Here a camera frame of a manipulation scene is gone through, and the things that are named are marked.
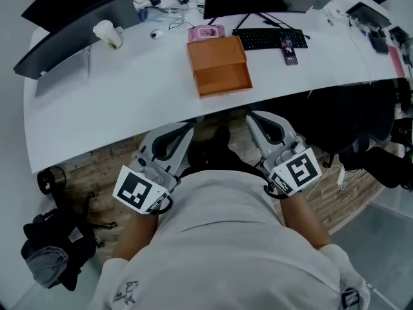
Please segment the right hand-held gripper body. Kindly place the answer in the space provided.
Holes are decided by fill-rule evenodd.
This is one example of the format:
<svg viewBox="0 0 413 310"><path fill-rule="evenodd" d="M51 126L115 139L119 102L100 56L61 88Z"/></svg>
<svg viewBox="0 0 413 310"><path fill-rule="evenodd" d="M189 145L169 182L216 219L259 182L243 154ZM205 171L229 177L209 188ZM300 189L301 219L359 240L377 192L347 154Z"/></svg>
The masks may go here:
<svg viewBox="0 0 413 310"><path fill-rule="evenodd" d="M268 185L276 186L282 196L291 196L321 177L321 169L311 148L300 136L288 133L281 148L267 159L262 170Z"/></svg>

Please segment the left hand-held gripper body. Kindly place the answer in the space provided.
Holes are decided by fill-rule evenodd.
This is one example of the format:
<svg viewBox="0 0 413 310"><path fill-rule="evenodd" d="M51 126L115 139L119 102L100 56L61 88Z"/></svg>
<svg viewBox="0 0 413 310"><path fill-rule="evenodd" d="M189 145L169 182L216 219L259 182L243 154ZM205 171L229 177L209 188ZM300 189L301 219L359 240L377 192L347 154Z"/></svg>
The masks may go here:
<svg viewBox="0 0 413 310"><path fill-rule="evenodd" d="M121 167L112 196L139 214L160 216L172 208L170 195L179 184L177 176L136 152L130 164Z"/></svg>

